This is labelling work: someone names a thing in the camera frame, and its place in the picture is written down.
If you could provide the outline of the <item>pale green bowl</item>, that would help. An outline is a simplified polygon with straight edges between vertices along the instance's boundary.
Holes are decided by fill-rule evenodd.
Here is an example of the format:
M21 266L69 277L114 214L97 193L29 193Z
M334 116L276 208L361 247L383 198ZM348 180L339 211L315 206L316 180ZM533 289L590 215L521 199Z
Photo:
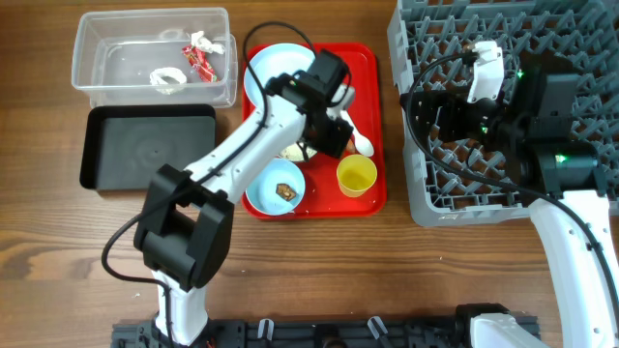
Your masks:
M279 157L292 162L307 162L317 154L317 151L303 142L292 144L279 153Z

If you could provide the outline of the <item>yellow cup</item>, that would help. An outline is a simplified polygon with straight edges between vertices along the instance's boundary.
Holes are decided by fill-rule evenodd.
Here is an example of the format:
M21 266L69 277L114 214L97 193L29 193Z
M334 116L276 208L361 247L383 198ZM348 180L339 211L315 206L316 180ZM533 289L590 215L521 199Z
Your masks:
M339 189L347 197L360 197L375 184L377 174L377 167L370 158L349 155L337 167Z

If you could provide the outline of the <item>red snack wrapper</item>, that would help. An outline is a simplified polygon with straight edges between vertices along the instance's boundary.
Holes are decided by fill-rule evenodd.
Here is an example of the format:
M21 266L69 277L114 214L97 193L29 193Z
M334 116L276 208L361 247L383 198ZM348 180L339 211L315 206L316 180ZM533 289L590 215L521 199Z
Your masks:
M205 52L195 46L187 45L182 48L182 53L202 82L212 83L219 81L214 68L206 58Z

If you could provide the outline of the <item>white tissue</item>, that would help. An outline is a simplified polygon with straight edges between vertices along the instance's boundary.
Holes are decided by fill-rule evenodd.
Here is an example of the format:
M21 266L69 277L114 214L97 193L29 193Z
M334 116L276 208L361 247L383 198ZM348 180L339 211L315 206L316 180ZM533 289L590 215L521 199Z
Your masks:
M205 53L224 54L225 48L221 43L213 43L204 36L203 31L190 34L191 45Z

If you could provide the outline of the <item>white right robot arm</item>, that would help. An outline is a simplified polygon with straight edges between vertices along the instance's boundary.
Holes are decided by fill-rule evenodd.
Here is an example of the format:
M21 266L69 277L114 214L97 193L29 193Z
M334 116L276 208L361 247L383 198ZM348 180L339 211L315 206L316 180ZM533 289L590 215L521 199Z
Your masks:
M609 200L595 147L571 137L579 71L552 54L521 59L510 102L504 102L500 50L468 50L470 94L422 92L400 97L405 124L420 150L432 131L444 142L473 139L502 154L501 188L529 198L529 216L545 250L568 347L618 343L618 261Z

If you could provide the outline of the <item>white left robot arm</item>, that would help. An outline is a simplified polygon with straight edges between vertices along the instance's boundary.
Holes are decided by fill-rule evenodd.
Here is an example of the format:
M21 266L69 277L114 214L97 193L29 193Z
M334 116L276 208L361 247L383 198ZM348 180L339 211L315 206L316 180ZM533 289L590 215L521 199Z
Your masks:
M206 285L229 251L234 206L251 182L296 142L332 158L344 153L352 128L335 109L348 75L344 61L322 49L306 70L270 78L263 103L211 153L184 170L158 170L133 243L162 291L156 324L166 346L189 346L205 329Z

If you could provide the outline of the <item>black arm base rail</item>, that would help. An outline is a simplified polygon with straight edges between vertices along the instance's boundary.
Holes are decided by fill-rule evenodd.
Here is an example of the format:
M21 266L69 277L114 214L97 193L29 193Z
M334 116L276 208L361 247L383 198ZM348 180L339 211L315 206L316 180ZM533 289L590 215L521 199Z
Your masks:
M421 320L384 322L389 343L394 347L463 347L456 341L456 320L439 316ZM241 320L212 320L192 344L193 347L319 348L329 339L347 347L378 347L379 341L365 321L277 322L271 337L259 331L257 323ZM152 321L113 327L112 348L166 347L168 339Z

